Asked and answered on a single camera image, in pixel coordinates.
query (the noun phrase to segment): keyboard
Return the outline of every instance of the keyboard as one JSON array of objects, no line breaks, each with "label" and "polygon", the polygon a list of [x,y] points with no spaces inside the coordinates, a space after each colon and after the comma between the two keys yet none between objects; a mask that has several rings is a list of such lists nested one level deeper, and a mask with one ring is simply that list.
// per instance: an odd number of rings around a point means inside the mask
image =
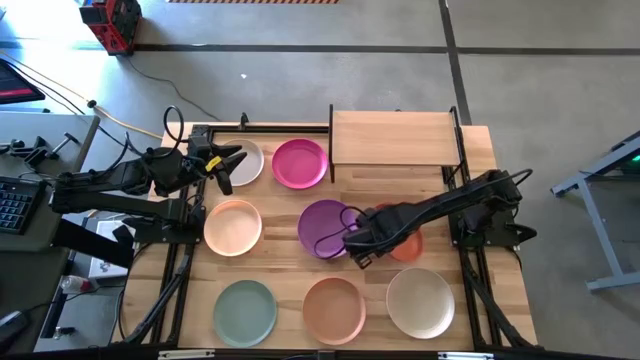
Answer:
[{"label": "keyboard", "polygon": [[45,187],[44,181],[0,176],[0,233],[24,234]]}]

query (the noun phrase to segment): wooden board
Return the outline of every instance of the wooden board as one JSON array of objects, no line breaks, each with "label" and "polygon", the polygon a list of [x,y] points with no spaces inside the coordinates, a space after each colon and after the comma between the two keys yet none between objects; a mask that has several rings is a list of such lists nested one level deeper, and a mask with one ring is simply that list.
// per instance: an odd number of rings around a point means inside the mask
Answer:
[{"label": "wooden board", "polygon": [[[190,133],[192,124],[186,127]],[[177,133],[177,127],[171,129]],[[495,158],[487,127],[463,127],[469,166],[473,176],[495,168]],[[341,349],[369,350],[469,350],[472,348],[460,261],[449,245],[446,219],[422,227],[424,254],[413,264],[399,263],[390,257],[376,259],[360,270],[349,258],[330,262],[311,257],[298,243],[296,224],[302,210],[314,201],[337,199],[359,207],[382,202],[419,201],[444,191],[439,167],[420,166],[340,166],[336,183],[329,174],[318,186],[302,191],[280,185],[271,174],[271,157],[284,141],[296,137],[284,135],[217,134],[214,141],[223,144],[242,137],[259,144],[265,153],[263,173],[252,184],[234,188],[234,195],[223,197],[215,181],[208,181],[205,205],[230,199],[252,203],[261,213],[263,238],[247,254],[225,258],[214,254],[204,243],[197,246],[185,304],[180,347],[227,347],[212,326],[213,307],[221,291],[242,279],[254,279],[271,289],[278,301],[278,319],[274,331],[255,348],[328,348],[309,335],[302,320],[302,301],[309,288],[326,277],[341,277],[353,282],[366,299],[367,319],[360,335]],[[317,141],[325,149],[326,135],[300,135]],[[163,146],[172,146],[166,135]],[[166,246],[153,245],[135,263],[124,295],[123,324],[129,333],[144,317],[156,299]],[[518,263],[503,249],[488,249],[487,257],[493,291],[498,304],[521,334],[536,342]],[[398,330],[386,311],[385,295],[389,281],[400,270],[419,266],[438,272],[450,284],[456,300],[451,327],[431,340],[416,340]],[[173,300],[168,306],[163,333],[172,319]],[[486,312],[479,306],[483,333],[489,339]]]},{"label": "wooden board", "polygon": [[333,162],[341,165],[458,165],[446,112],[336,111]]}]

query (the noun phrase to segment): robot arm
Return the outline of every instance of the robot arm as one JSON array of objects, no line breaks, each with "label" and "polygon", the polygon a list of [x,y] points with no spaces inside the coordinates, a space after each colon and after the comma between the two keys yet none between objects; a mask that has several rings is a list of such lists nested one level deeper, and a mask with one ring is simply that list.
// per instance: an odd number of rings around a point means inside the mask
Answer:
[{"label": "robot arm", "polygon": [[[167,197],[204,179],[215,178],[222,193],[230,195],[229,176],[247,155],[239,152],[242,147],[217,146],[204,135],[190,136],[186,141],[187,155],[175,148],[150,149],[138,159],[116,162],[104,171],[60,174],[49,205],[62,214],[96,209],[138,216],[126,219],[125,223],[137,230],[136,241],[140,242],[166,238],[168,242],[183,243],[180,238],[185,236],[195,239],[204,224],[204,211],[199,207],[194,209],[182,199],[155,202],[106,193],[119,190],[128,195],[143,195],[154,183],[156,194]],[[178,231],[165,234],[168,230]]]},{"label": "robot arm", "polygon": [[530,173],[531,170],[525,170],[509,175],[506,171],[490,170],[463,187],[416,204],[400,203],[380,210],[366,209],[356,220],[358,229],[343,235],[345,249],[364,269],[371,264],[370,255],[381,257],[391,252],[421,225],[440,217],[481,205],[483,210],[475,222],[488,226],[497,211],[512,210],[518,206],[522,195],[513,178]]}]

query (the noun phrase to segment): plate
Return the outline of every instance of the plate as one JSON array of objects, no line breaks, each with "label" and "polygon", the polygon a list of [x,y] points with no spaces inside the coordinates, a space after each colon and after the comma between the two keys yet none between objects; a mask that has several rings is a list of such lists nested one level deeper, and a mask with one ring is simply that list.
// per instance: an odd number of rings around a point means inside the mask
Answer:
[{"label": "plate", "polygon": [[347,280],[320,280],[304,298],[302,317],[307,330],[318,341],[333,346],[346,344],[364,326],[364,298]]},{"label": "plate", "polygon": [[440,275],[411,268],[391,280],[387,288],[387,311],[405,334],[431,339],[451,325],[455,301],[449,284]]},{"label": "plate", "polygon": [[284,186],[307,189],[319,183],[329,160],[320,145],[307,139],[294,139],[280,145],[273,154],[273,176]]},{"label": "plate", "polygon": [[[376,210],[380,210],[387,205],[391,204],[380,204],[376,206]],[[398,261],[414,262],[420,257],[420,255],[422,255],[423,249],[424,239],[422,236],[422,232],[420,231],[420,229],[418,229],[418,231],[409,235],[405,242],[396,246],[389,255],[391,255],[392,258]]]},{"label": "plate", "polygon": [[[298,220],[298,239],[311,255],[329,258],[346,254],[345,250],[340,251],[344,247],[342,234],[346,230],[337,233],[344,229],[340,222],[340,212],[346,208],[347,205],[336,200],[320,200],[304,209]],[[345,211],[342,218],[347,225],[356,222],[356,215],[352,211]],[[320,239],[333,233],[337,234],[322,240],[314,249]]]},{"label": "plate", "polygon": [[209,248],[223,256],[249,251],[260,239],[262,219],[253,205],[242,200],[216,206],[204,223],[204,239]]},{"label": "plate", "polygon": [[255,180],[264,168],[264,154],[262,149],[249,140],[234,139],[225,145],[241,145],[247,157],[231,173],[231,185],[244,186]]},{"label": "plate", "polygon": [[253,280],[229,285],[213,309],[213,329],[233,347],[250,347],[264,340],[276,324],[278,309],[269,289]]}]

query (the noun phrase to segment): wooden shelf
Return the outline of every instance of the wooden shelf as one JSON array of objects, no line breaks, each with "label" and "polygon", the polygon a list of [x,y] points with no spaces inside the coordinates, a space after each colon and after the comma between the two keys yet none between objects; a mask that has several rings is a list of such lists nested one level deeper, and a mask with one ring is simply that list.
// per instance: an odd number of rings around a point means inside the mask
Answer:
[{"label": "wooden shelf", "polygon": [[460,163],[448,112],[336,111],[335,165],[438,165]]}]

